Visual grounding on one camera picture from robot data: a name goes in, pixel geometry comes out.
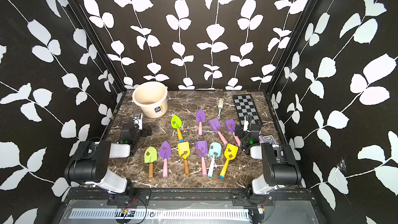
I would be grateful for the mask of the lime square trowel wooden handle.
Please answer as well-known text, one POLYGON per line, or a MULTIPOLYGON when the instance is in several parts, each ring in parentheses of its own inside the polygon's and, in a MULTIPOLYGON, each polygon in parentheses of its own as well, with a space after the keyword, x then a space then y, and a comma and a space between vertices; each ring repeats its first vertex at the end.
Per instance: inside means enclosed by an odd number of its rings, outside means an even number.
POLYGON ((148 178, 152 179, 153 178, 153 162, 156 161, 158 158, 158 153, 157 150, 150 146, 146 149, 145 151, 145 163, 149 164, 149 170, 148 170, 148 178))

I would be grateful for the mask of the lime pointed trowel yellow handle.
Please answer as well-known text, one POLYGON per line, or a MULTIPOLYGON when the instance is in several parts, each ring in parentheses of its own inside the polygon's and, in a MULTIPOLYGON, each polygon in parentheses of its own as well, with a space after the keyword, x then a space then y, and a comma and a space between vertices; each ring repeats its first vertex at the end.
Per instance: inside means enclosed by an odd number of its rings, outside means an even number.
POLYGON ((183 142, 183 137, 182 137, 182 133, 181 133, 181 130, 180 130, 180 127, 182 126, 182 121, 177 115, 173 115, 172 116, 171 126, 174 129, 176 129, 179 141, 183 142))

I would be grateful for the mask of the green white scrub brush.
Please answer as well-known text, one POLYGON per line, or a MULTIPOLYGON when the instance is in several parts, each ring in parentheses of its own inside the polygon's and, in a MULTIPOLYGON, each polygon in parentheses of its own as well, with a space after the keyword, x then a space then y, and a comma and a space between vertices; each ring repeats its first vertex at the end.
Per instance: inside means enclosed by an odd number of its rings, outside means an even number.
POLYGON ((218 101, 218 116, 217 116, 218 120, 221 119, 221 111, 223 109, 223 105, 224 105, 224 98, 220 98, 218 101))

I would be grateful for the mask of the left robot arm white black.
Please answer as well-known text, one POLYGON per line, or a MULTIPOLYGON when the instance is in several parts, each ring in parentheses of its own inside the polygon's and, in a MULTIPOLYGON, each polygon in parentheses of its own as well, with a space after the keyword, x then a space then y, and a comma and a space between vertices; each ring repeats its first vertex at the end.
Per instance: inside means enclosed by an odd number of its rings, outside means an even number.
POLYGON ((119 143, 101 138, 82 142, 66 166, 64 177, 68 182, 93 185, 111 194, 123 194, 128 191, 130 182, 109 169, 109 160, 134 156, 140 138, 151 135, 151 126, 140 128, 138 124, 130 122, 122 127, 119 143))

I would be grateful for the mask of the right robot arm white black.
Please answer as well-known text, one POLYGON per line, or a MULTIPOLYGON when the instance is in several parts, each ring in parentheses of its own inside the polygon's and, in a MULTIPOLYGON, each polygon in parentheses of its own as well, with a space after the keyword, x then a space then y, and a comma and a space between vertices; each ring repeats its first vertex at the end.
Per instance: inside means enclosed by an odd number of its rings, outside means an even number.
POLYGON ((289 145, 278 145, 272 135, 261 135, 258 124, 232 130, 242 152, 262 161, 262 174, 251 183, 254 195, 300 185, 301 172, 289 145))

